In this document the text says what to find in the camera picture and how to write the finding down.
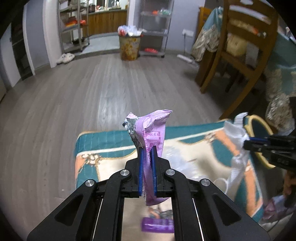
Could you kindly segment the teal yellow-rimmed waste basket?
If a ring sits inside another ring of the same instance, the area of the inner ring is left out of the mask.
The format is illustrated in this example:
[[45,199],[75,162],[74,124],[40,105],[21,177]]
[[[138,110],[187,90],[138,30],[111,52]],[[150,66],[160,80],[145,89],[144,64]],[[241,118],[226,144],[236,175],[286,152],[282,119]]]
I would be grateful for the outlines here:
[[[273,135],[273,131],[267,122],[258,115],[247,115],[243,119],[243,125],[249,137],[267,138]],[[264,168],[273,169],[274,165],[270,164],[267,159],[261,154],[250,152],[254,164],[261,164]]]

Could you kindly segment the wooden dining chair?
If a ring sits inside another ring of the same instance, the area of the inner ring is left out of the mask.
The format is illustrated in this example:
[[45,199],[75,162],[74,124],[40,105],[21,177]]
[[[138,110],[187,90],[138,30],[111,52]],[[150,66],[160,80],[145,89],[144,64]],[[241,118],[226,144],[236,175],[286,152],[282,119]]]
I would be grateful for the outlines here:
[[195,80],[200,91],[207,90],[221,61],[248,81],[221,119],[238,108],[262,75],[278,36],[278,17],[263,1],[224,1],[210,12],[191,53],[199,63]]

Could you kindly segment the white power strip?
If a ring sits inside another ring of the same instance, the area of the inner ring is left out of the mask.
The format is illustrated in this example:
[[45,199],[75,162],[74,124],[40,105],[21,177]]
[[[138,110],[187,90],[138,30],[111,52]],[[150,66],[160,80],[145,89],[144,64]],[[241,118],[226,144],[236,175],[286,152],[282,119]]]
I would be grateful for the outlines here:
[[194,62],[193,59],[191,59],[189,57],[186,57],[184,55],[181,55],[181,54],[177,54],[177,58],[179,58],[179,59],[181,59],[181,60],[183,60],[183,61],[185,61],[187,63],[193,63]]

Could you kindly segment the wooden kitchen cabinet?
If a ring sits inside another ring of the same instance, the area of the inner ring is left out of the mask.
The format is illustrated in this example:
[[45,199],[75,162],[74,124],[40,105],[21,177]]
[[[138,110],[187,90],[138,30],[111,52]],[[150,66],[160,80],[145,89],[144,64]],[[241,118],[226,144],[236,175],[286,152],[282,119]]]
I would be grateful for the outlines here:
[[119,26],[126,25],[127,10],[98,11],[88,15],[88,29],[82,28],[83,37],[115,33]]

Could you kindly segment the patterned teal orange cushion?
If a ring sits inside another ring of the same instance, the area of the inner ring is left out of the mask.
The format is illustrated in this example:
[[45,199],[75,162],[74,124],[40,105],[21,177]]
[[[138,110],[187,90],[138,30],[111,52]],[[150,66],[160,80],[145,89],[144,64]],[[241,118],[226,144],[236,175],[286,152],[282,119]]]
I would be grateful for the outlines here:
[[[208,178],[227,190],[231,159],[238,154],[224,131],[224,122],[166,128],[162,156],[187,178]],[[84,132],[76,141],[75,181],[79,187],[88,179],[103,181],[137,157],[127,131]],[[256,222],[263,217],[263,197],[256,170],[249,157],[236,196],[230,197]]]

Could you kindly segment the red floral paper bag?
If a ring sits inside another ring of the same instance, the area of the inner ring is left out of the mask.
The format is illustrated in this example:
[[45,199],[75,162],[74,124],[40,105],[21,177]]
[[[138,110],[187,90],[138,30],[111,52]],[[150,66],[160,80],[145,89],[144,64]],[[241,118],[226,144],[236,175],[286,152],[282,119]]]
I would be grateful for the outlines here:
[[173,219],[173,210],[170,203],[153,205],[148,207],[148,216],[154,219]]

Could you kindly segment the purple snack wrapper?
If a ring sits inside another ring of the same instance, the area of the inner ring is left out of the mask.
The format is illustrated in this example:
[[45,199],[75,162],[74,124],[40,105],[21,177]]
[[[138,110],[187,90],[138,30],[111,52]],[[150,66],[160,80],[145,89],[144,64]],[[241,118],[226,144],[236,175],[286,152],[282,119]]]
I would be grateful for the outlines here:
[[129,133],[135,147],[142,148],[144,159],[142,166],[143,191],[147,206],[157,205],[165,201],[165,198],[156,197],[156,171],[150,156],[153,147],[156,147],[158,157],[162,156],[165,140],[166,121],[171,110],[156,110],[145,116],[136,116],[129,113],[123,122],[123,126]]

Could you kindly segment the white tissue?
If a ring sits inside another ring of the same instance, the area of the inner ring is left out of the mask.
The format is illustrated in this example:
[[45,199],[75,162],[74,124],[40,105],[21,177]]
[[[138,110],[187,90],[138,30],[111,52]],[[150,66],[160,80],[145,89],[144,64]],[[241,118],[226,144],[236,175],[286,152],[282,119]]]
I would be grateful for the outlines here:
[[249,135],[244,128],[244,118],[247,116],[248,113],[240,113],[232,123],[229,121],[224,123],[224,131],[238,151],[238,154],[234,154],[231,159],[231,172],[227,179],[226,194],[232,198],[236,196],[249,159],[249,151],[243,147],[244,142],[249,140]]

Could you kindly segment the white slippers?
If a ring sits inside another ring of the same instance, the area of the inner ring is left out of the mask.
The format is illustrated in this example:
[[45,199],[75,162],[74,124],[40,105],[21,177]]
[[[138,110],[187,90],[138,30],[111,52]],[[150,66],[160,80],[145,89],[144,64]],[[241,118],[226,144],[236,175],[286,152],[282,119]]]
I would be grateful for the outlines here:
[[58,60],[57,60],[57,64],[67,64],[69,62],[71,62],[73,59],[75,58],[75,55],[72,53],[66,53],[63,54]]

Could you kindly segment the grey shelf cart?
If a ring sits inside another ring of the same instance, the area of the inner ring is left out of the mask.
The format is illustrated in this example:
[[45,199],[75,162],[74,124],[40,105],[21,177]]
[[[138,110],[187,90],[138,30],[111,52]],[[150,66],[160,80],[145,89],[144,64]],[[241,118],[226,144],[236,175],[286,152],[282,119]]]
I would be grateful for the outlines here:
[[174,1],[142,1],[139,29],[140,56],[165,57]]

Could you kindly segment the purple plastic bottle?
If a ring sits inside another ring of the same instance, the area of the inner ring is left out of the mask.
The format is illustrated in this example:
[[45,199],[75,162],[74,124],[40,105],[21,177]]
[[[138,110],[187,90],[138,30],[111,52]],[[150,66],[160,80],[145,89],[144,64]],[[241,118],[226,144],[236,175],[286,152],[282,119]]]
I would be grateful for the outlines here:
[[141,230],[142,232],[174,233],[174,221],[172,219],[144,217]]

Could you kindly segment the metal kitchen rack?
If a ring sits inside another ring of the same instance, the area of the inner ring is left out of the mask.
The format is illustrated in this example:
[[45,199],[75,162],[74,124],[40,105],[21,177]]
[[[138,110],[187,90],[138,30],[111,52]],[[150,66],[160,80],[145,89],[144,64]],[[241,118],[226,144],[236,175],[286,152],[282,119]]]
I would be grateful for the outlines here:
[[58,1],[58,24],[63,54],[83,51],[89,40],[89,1]]

